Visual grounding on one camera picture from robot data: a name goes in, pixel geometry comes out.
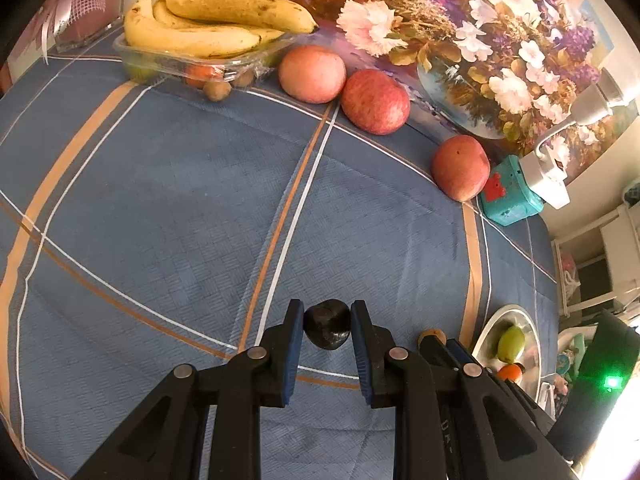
white lamp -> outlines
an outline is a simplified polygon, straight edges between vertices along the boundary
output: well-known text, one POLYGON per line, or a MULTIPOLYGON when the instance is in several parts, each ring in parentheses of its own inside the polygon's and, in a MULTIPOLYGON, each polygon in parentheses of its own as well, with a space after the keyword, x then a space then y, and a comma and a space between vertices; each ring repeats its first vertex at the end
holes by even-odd
POLYGON ((527 186, 556 209, 567 205, 566 171, 544 143, 573 124, 587 126, 611 115, 613 107, 627 106, 638 94, 640 77, 636 67, 629 67, 620 57, 607 60, 599 81, 576 97, 569 116, 542 134, 533 151, 520 160, 527 186))

metal screw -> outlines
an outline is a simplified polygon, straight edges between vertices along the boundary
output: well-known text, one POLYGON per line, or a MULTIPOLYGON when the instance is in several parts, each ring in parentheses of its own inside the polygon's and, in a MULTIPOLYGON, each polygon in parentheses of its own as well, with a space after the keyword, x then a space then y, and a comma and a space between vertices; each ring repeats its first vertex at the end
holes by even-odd
POLYGON ((403 359, 407 359, 409 357, 409 352, 401 346, 395 346, 391 350, 389 350, 389 357, 395 359, 396 361, 402 361, 403 359))
POLYGON ((174 375, 178 379, 186 379, 191 374, 193 374, 193 367, 191 367, 191 365, 177 365, 177 367, 174 368, 174 375))
POLYGON ((262 359, 263 357, 267 357, 267 351, 261 346, 252 346, 246 351, 246 354, 249 359, 262 359))
POLYGON ((469 377, 479 377, 482 374, 482 367, 476 363, 467 363, 462 369, 469 377))

black stone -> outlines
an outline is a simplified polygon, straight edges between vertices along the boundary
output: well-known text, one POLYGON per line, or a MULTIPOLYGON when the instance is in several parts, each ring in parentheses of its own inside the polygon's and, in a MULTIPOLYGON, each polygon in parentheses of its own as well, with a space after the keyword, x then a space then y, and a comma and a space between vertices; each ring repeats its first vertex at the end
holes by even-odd
POLYGON ((323 350, 340 348, 351 332, 349 307, 340 300, 325 300, 310 306, 303 321, 306 336, 323 350))

red sticker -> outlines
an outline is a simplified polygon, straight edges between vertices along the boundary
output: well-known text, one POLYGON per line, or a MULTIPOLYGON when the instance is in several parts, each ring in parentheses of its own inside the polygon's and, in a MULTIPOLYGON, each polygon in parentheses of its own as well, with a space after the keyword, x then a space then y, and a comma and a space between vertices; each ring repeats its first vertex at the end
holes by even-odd
POLYGON ((507 190, 500 184, 500 173, 496 171, 489 177, 489 180, 484 184, 484 188, 482 188, 482 192, 487 202, 493 202, 507 195, 507 190))

flower painting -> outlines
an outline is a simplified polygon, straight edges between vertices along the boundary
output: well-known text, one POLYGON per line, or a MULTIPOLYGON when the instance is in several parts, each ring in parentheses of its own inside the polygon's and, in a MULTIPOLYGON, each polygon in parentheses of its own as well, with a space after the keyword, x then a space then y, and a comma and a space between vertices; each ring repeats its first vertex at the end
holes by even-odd
MULTIPOLYGON (((442 121, 518 155, 564 120, 575 97, 600 77, 602 23, 567 0, 294 1, 312 12, 321 34, 343 51, 346 45, 358 67, 391 73, 442 121)), ((584 2, 580 8, 593 15, 584 2)), ((570 177, 637 114, 626 109, 625 117, 556 136, 570 177)))

